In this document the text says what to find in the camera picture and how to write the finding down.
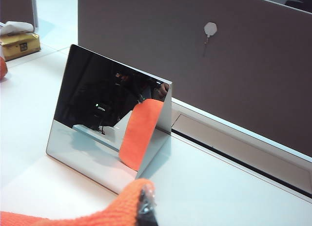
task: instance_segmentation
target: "orange object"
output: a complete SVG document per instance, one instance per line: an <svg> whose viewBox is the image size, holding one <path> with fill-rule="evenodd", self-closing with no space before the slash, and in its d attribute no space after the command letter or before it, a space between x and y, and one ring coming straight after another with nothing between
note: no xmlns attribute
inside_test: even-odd
<svg viewBox="0 0 312 226"><path fill-rule="evenodd" d="M137 104L129 118L119 150L119 157L128 167L138 171L152 137L163 102L146 99Z"/></svg>
<svg viewBox="0 0 312 226"><path fill-rule="evenodd" d="M0 66L0 80L8 73L8 68L6 67L5 60L0 57L1 66Z"/></svg>
<svg viewBox="0 0 312 226"><path fill-rule="evenodd" d="M1 226L135 226L139 196L144 185L153 183L137 179L103 211L71 220L49 220L33 216L1 212Z"/></svg>

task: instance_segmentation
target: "white tissue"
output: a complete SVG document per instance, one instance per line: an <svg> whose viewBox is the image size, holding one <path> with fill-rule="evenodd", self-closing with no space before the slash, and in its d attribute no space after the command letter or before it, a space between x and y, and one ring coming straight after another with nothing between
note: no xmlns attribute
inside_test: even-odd
<svg viewBox="0 0 312 226"><path fill-rule="evenodd" d="M26 33L34 32L34 27L32 24L27 22L14 22L8 21L3 27L1 27L0 34L16 34L16 33Z"/></svg>

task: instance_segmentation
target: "desk surface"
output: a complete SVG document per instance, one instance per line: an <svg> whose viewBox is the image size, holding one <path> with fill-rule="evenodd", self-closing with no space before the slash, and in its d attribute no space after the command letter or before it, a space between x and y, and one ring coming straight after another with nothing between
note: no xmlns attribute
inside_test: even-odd
<svg viewBox="0 0 312 226"><path fill-rule="evenodd" d="M1 81L1 210L52 219L102 210L116 197L45 154L68 50L54 48L44 43L41 52L8 62ZM159 225L312 221L311 203L177 135L143 176L156 185Z"/></svg>

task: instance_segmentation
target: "yellow box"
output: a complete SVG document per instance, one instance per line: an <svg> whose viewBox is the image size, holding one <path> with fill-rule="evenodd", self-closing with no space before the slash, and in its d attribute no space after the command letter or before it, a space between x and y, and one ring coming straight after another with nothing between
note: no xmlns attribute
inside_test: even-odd
<svg viewBox="0 0 312 226"><path fill-rule="evenodd" d="M6 61L40 51L39 35L32 32L2 35L0 44Z"/></svg>

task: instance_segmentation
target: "gray partition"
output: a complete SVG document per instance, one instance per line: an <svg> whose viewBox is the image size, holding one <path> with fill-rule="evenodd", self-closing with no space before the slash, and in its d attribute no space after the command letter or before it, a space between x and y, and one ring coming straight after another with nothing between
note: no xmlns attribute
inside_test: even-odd
<svg viewBox="0 0 312 226"><path fill-rule="evenodd" d="M21 21L37 27L36 0L1 0L0 21Z"/></svg>
<svg viewBox="0 0 312 226"><path fill-rule="evenodd" d="M79 44L312 156L312 14L265 0L78 0ZM206 40L203 27L218 32Z"/></svg>

